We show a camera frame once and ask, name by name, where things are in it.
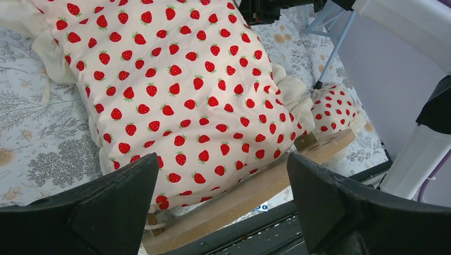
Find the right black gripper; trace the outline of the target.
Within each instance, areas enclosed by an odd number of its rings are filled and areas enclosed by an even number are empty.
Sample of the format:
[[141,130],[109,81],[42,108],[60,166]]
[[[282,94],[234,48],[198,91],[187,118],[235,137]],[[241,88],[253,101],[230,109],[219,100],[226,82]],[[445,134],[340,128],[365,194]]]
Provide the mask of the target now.
[[243,0],[238,4],[238,10],[248,25],[255,26],[278,21],[281,10],[312,4],[314,11],[318,12],[326,3],[324,0]]

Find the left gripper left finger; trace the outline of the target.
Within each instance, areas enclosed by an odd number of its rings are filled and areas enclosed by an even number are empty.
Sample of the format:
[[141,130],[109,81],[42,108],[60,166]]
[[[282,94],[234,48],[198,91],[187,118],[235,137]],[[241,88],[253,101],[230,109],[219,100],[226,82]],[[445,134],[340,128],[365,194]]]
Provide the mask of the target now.
[[98,179],[1,208],[1,254],[137,254],[155,183],[157,154]]

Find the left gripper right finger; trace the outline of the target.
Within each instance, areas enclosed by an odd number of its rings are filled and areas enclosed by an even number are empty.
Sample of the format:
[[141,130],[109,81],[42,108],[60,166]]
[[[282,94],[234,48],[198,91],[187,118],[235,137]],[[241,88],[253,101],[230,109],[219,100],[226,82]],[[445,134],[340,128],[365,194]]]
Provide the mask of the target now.
[[450,254],[450,208],[382,192],[295,153],[287,171],[310,254]]

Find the wooden pet bed frame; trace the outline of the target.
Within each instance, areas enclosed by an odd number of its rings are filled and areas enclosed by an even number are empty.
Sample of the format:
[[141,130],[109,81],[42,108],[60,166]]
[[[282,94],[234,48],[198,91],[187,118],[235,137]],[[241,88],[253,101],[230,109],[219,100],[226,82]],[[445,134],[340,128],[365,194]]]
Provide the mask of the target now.
[[[343,130],[324,138],[306,135],[295,140],[293,153],[323,164],[345,149],[355,139],[355,133]],[[156,228],[144,234],[140,254],[161,254],[197,241],[251,212],[289,187],[288,153],[272,164],[246,178],[207,202],[188,207],[187,213],[170,218],[165,226],[158,217],[148,214],[148,225]]]

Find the large strawberry print cushion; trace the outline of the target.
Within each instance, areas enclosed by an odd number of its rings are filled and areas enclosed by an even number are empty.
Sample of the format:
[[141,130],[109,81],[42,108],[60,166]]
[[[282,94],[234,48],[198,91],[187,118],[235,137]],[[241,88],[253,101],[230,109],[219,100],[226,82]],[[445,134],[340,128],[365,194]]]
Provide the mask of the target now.
[[78,85],[104,174],[157,154],[153,210],[226,192],[312,130],[233,1],[1,1],[1,26]]

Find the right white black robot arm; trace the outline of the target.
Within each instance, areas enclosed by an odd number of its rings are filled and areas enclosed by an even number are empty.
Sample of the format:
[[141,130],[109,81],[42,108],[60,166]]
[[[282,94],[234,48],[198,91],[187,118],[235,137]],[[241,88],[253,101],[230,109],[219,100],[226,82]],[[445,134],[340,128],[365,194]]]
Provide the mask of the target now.
[[281,11],[273,24],[253,26],[268,55],[306,85],[342,86],[363,108],[355,140],[326,166],[345,176],[396,159],[443,73],[408,44],[359,15],[329,2]]

